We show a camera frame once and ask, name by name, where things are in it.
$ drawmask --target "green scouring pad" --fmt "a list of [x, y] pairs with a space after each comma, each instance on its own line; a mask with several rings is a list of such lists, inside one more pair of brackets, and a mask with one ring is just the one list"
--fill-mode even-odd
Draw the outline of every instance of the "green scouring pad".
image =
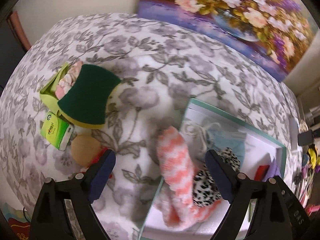
[[108, 97], [119, 83], [116, 75], [102, 67], [82, 65], [75, 84], [58, 101], [62, 115], [80, 127], [101, 129]]

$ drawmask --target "canvas painting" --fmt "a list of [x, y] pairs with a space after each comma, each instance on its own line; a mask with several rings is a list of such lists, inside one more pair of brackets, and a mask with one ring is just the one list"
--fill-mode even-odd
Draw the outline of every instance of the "canvas painting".
[[140, 0], [139, 16], [223, 42], [282, 81], [318, 30], [300, 0]]

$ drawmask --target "pink and white fuzzy cloth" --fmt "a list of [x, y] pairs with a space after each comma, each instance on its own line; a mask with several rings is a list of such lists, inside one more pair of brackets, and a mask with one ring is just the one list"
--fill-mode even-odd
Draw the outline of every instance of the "pink and white fuzzy cloth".
[[185, 140], [174, 127], [159, 136], [157, 156], [165, 182], [155, 207], [162, 212], [166, 226], [184, 230], [205, 221], [221, 200], [205, 207], [193, 203], [193, 178], [198, 168], [189, 156]]

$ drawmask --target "purple paper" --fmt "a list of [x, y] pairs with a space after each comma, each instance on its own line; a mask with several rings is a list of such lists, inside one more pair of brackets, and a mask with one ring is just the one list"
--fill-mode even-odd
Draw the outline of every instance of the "purple paper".
[[264, 176], [262, 181], [267, 181], [269, 178], [273, 178], [274, 176], [278, 175], [281, 177], [279, 167], [276, 163], [276, 159], [273, 159], [272, 163], [270, 164], [270, 167], [267, 171], [267, 174]]

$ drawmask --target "screw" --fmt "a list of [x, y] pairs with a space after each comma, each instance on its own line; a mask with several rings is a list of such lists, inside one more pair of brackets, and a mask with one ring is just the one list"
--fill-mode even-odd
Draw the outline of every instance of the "screw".
[[84, 177], [83, 173], [78, 173], [76, 179], [82, 179]]
[[244, 173], [239, 173], [238, 178], [239, 179], [245, 179], [247, 176]]
[[269, 178], [269, 182], [270, 182], [271, 184], [276, 184], [276, 180], [275, 180], [274, 178]]
[[51, 180], [52, 180], [52, 178], [47, 177], [47, 178], [45, 178], [44, 182], [45, 182], [45, 183], [50, 183], [50, 182], [51, 182]]

